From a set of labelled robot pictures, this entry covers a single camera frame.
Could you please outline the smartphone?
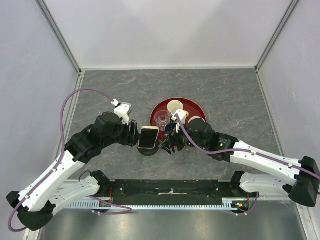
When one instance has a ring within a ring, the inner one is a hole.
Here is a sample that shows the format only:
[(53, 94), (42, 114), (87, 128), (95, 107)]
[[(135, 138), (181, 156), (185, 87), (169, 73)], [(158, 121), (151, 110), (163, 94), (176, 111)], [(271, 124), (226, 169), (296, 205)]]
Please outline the smartphone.
[(157, 145), (160, 129), (157, 126), (143, 126), (137, 147), (139, 149), (154, 149)]

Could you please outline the black phone stand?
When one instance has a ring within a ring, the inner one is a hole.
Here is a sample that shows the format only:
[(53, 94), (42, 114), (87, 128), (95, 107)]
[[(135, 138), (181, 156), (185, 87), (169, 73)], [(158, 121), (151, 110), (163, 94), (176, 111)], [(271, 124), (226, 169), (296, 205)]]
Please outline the black phone stand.
[(138, 148), (138, 152), (146, 157), (155, 155), (159, 151), (158, 147), (155, 148)]

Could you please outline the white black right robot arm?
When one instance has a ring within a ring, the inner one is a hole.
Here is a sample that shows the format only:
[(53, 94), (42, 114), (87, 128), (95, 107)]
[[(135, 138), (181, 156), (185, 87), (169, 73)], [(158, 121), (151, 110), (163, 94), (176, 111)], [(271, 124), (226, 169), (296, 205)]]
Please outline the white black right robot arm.
[(255, 148), (236, 137), (214, 131), (202, 118), (184, 125), (171, 122), (165, 131), (161, 148), (171, 155), (184, 147), (194, 147), (214, 160), (244, 165), (263, 173), (257, 176), (236, 171), (229, 184), (229, 191), (235, 197), (273, 193), (288, 195), (292, 201), (306, 207), (316, 206), (320, 170), (311, 157), (289, 158)]

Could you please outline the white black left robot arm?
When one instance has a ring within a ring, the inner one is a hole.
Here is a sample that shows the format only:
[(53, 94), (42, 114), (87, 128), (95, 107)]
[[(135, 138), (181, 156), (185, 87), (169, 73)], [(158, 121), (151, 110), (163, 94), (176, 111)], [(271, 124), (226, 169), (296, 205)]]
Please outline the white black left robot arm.
[(139, 139), (136, 120), (125, 122), (113, 112), (104, 112), (94, 124), (74, 134), (59, 158), (29, 187), (20, 192), (11, 191), (6, 196), (13, 208), (12, 214), (25, 229), (37, 231), (48, 224), (60, 208), (73, 201), (87, 196), (106, 196), (113, 185), (100, 170), (91, 172), (88, 180), (73, 185), (66, 193), (58, 192), (58, 188), (103, 149), (113, 144), (134, 147)]

